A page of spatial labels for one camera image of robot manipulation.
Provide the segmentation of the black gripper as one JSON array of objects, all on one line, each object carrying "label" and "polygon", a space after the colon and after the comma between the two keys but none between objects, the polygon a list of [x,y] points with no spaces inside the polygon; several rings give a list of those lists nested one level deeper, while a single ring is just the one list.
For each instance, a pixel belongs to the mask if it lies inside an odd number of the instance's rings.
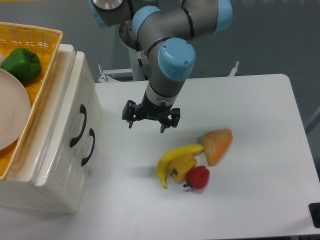
[{"label": "black gripper", "polygon": [[147,96],[144,96],[142,102],[137,105],[134,101],[128,100],[122,110],[122,120],[128,123],[128,128],[131,129],[133,123],[138,120],[152,120],[161,123],[160,133],[164,133],[166,129],[176,128],[180,121],[181,109],[172,108],[173,105],[152,103]]}]

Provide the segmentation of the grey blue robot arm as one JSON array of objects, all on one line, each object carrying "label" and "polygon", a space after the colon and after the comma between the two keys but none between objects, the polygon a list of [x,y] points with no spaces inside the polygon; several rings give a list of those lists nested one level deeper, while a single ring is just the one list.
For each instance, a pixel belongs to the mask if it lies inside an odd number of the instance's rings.
[{"label": "grey blue robot arm", "polygon": [[162,12],[156,0],[91,0],[100,26],[129,21],[146,54],[151,75],[141,103],[129,100],[122,119],[129,125],[152,120],[161,130],[175,128],[180,109],[173,104],[193,71],[196,52],[190,40],[228,28],[233,21],[229,0],[184,0],[180,8]]}]

